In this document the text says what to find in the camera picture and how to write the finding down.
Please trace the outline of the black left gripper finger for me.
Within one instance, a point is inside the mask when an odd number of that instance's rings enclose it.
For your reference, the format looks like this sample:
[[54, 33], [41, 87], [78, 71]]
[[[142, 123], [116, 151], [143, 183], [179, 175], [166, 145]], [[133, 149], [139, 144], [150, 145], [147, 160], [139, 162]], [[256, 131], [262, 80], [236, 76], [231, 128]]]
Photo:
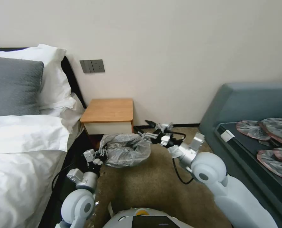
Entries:
[[94, 164], [101, 166], [105, 161], [106, 161], [107, 157], [106, 156], [99, 156], [94, 158]]
[[96, 157], [96, 158], [107, 158], [107, 157], [108, 157], [107, 150], [106, 150], [105, 148], [98, 149], [98, 150], [95, 152], [95, 157]]

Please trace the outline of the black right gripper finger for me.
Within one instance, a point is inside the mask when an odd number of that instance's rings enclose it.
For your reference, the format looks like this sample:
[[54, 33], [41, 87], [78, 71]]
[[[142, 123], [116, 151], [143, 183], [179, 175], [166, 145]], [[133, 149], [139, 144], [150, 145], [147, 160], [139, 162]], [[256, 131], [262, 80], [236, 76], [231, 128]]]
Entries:
[[137, 134], [141, 137], [143, 141], [146, 141], [148, 143], [160, 143], [157, 134], [149, 132], [138, 132]]
[[155, 123], [153, 121], [149, 121], [149, 120], [145, 120], [145, 122], [151, 127], [151, 128], [155, 128], [156, 130], [160, 130], [163, 133], [169, 133], [173, 128], [173, 123]]

